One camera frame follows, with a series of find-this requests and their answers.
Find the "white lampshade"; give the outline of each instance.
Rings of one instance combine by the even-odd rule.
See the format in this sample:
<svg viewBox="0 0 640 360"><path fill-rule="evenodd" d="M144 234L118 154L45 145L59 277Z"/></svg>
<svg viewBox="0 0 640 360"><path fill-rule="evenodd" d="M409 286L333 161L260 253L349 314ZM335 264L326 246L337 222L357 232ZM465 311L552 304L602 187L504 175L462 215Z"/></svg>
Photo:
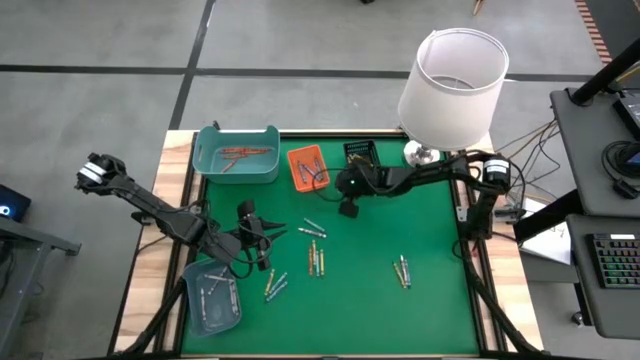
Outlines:
<svg viewBox="0 0 640 360"><path fill-rule="evenodd" d="M398 114L409 138L460 150L489 131L509 67L504 46L473 29L434 31L420 45Z"/></svg>

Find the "gray floor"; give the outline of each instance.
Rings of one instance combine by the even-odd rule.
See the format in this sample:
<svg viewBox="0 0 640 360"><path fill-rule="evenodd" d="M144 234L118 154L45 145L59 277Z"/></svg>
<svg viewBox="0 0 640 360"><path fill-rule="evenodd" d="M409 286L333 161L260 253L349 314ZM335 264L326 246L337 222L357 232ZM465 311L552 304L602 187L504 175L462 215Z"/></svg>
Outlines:
<svg viewBox="0 0 640 360"><path fill-rule="evenodd" d="M600 66L571 0L219 1L201 67L407 70L433 30L471 27L508 49L513 73L591 74Z"/></svg>
<svg viewBox="0 0 640 360"><path fill-rule="evenodd" d="M205 0L0 0L0 64L184 67ZM200 67L401 70L434 29L473 27L500 39L511 73L590 74L601 66L573 0L218 0ZM121 157L152 184L181 76L0 74L0 183L34 202L28 223L83 243L50 259L16 348L46 359L105 353L140 228L121 200L72 189L91 151ZM196 77L181 129L396 127L402 80ZM491 134L500 147L550 120L548 93L578 84L506 83ZM527 151L516 160L523 162ZM518 146L505 149L511 154ZM545 149L560 171L531 193L572 189L559 136ZM551 168L539 159L529 178ZM547 350L631 359L640 343L577 329L572 287L532 284Z"/></svg>
<svg viewBox="0 0 640 360"><path fill-rule="evenodd" d="M92 152L125 160L151 186L179 77L0 74L0 182L33 199L26 222L82 243L77 257L54 252L34 298L39 319L18 346L49 359L104 354L140 226L120 199L74 190Z"/></svg>

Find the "wooden table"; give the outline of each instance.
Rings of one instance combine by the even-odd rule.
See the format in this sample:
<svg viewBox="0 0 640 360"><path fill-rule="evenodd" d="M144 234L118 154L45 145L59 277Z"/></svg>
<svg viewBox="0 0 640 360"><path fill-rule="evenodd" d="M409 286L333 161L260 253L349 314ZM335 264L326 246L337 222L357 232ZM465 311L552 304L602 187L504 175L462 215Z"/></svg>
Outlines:
<svg viewBox="0 0 640 360"><path fill-rule="evenodd" d="M345 131L351 130L336 130L336 132ZM397 130L367 130L367 132L380 133L394 131ZM194 131L191 130L174 130L167 132L165 138L153 193L173 206L180 205L187 167L190 166L188 160L193 136ZM493 151L490 137L487 135L470 149ZM135 169L131 170L131 175L135 178ZM199 184L200 176L196 175L193 180L190 202L196 199ZM466 205L464 185L458 183L458 189L461 194L461 203ZM494 231L513 236L512 227L506 224L494 225ZM139 246L144 246L161 235L157 228L146 227L142 231ZM116 324L111 347L113 350L124 350L131 345L158 310L167 276L171 246L171 240L164 240L145 249L137 256L129 287L125 293L122 316L120 322ZM542 340L516 243L501 236L494 236L486 242L486 246L500 306L527 341L536 348L542 349ZM179 271L184 267L186 253L187 249L183 247L180 251ZM475 262L476 269L480 272L478 261ZM174 307L169 317L165 336L166 349L171 347L175 336L177 308L178 306ZM497 349L491 315L484 304L481 304L481 308L488 348ZM511 351L515 351L510 343L508 346Z"/></svg>

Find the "keyboard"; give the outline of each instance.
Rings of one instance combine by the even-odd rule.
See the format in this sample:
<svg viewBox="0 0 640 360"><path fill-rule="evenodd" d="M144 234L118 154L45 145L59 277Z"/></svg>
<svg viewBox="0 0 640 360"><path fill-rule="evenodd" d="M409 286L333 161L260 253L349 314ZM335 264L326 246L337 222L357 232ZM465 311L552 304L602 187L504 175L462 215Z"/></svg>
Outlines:
<svg viewBox="0 0 640 360"><path fill-rule="evenodd" d="M640 289L640 234L589 234L600 286Z"/></svg>

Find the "small tool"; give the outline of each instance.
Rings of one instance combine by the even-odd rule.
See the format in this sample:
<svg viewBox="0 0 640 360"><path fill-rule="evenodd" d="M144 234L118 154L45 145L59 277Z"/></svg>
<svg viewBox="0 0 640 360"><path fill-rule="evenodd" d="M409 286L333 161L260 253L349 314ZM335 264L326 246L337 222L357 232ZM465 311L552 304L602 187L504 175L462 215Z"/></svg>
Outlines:
<svg viewBox="0 0 640 360"><path fill-rule="evenodd" d="M311 176L313 176L313 177L316 177L316 173L314 173L314 172L313 172L313 171L312 171L312 170L311 170L307 165L305 165L305 164L300 164L300 166L302 166L302 168L303 168L304 170L306 170L306 171L309 173L309 175L311 175Z"/></svg>
<svg viewBox="0 0 640 360"><path fill-rule="evenodd" d="M273 282L273 276L276 274L276 269L271 269L271 274L269 274L269 281L267 281L267 287L264 289L264 296L269 295L269 290L271 290L271 283Z"/></svg>
<svg viewBox="0 0 640 360"><path fill-rule="evenodd" d="M271 287L271 292L269 293L269 295L273 294L273 292L276 291L278 286L280 286L280 284L282 284L282 282L285 281L286 278L287 278L287 273L282 274L282 276L280 276L278 281L276 281L275 285Z"/></svg>
<svg viewBox="0 0 640 360"><path fill-rule="evenodd" d="M402 273L400 272L400 268L398 267L395 261L392 261L391 264L393 264L393 268L396 270L396 275L398 275L398 280L400 280L400 285L402 285L403 288L406 288L407 284L404 283L404 279L402 278Z"/></svg>
<svg viewBox="0 0 640 360"><path fill-rule="evenodd" d="M226 173L226 172L227 172L229 169L231 169L231 167L232 167L233 165L235 165L237 162L238 162L238 159L233 159L233 160L231 160L231 162L230 162L227 166L225 166L225 167L224 167L224 169L222 169L221 173Z"/></svg>
<svg viewBox="0 0 640 360"><path fill-rule="evenodd" d="M246 154L232 154L232 155L224 155L222 158L225 160L233 160L233 159L242 159L246 157L249 157L249 156Z"/></svg>
<svg viewBox="0 0 640 360"><path fill-rule="evenodd" d="M300 163L300 161L298 161L298 172L300 172L300 178L302 179L303 183L307 183L307 177L304 175L304 168L302 167L302 163Z"/></svg>
<svg viewBox="0 0 640 360"><path fill-rule="evenodd" d="M309 230L309 229L305 229L305 228L298 228L298 231L303 232L303 233L308 234L308 235L311 235L311 236L323 238L323 239L325 239L327 237L327 234L319 233L319 232L316 232L316 231L313 231L313 230Z"/></svg>
<svg viewBox="0 0 640 360"><path fill-rule="evenodd" d="M320 249L320 276L324 276L324 249Z"/></svg>
<svg viewBox="0 0 640 360"><path fill-rule="evenodd" d="M312 262L313 262L313 266L316 266L316 241L315 240L311 240L311 256L312 258Z"/></svg>
<svg viewBox="0 0 640 360"><path fill-rule="evenodd" d="M218 281L229 281L229 279L227 279L226 277L216 276L216 275L205 274L204 277L206 277L207 279L213 279Z"/></svg>
<svg viewBox="0 0 640 360"><path fill-rule="evenodd" d="M311 221L311 220L309 220L309 219L307 219L307 218L304 218L304 222L306 222L307 224L309 224L309 225L313 226L314 228L316 228L316 230L318 230L318 231L320 231L320 232L322 232L322 233L325 233L325 234L326 234L326 232L327 232L327 231L326 231L322 226L320 226L320 225L318 225L318 224L314 223L313 221Z"/></svg>
<svg viewBox="0 0 640 360"><path fill-rule="evenodd" d="M320 160L318 160L318 158L313 158L313 162L316 164L316 171L317 171L315 175L316 180L318 181L324 180L324 175L322 174L324 170L320 166Z"/></svg>
<svg viewBox="0 0 640 360"><path fill-rule="evenodd" d="M404 258L404 268L407 271L407 278L405 279L405 283L407 287L411 289L411 273L409 272L409 263L407 262L407 258Z"/></svg>
<svg viewBox="0 0 640 360"><path fill-rule="evenodd" d="M313 276L313 249L309 247L309 276Z"/></svg>
<svg viewBox="0 0 640 360"><path fill-rule="evenodd" d="M231 296L231 311L238 315L238 298L236 297L236 282L229 281L229 295Z"/></svg>
<svg viewBox="0 0 640 360"><path fill-rule="evenodd" d="M407 284L407 264L405 264L402 254L400 254L400 268L402 269L402 279L404 283Z"/></svg>
<svg viewBox="0 0 640 360"><path fill-rule="evenodd" d="M276 295L278 295L280 291L282 291L282 289L287 287L288 284L289 282L285 281L280 286L274 288L271 294L269 294L269 296L267 296L267 298L265 299L265 302L270 302L271 300L273 300L273 298L275 298Z"/></svg>
<svg viewBox="0 0 640 360"><path fill-rule="evenodd" d="M200 288L200 304L202 305L202 320L207 321L207 311L204 308L204 289Z"/></svg>
<svg viewBox="0 0 640 360"><path fill-rule="evenodd" d="M222 269L222 271L220 272L220 277L223 277L224 274L227 272L228 267L225 267L224 269ZM211 287L211 289L209 289L209 291L207 291L207 295L211 295L213 293L213 290L216 289L216 286L218 286L218 283L220 282L220 280L216 281L215 283L213 283L213 286Z"/></svg>
<svg viewBox="0 0 640 360"><path fill-rule="evenodd" d="M320 276L320 257L318 256L318 251L316 251L316 276Z"/></svg>

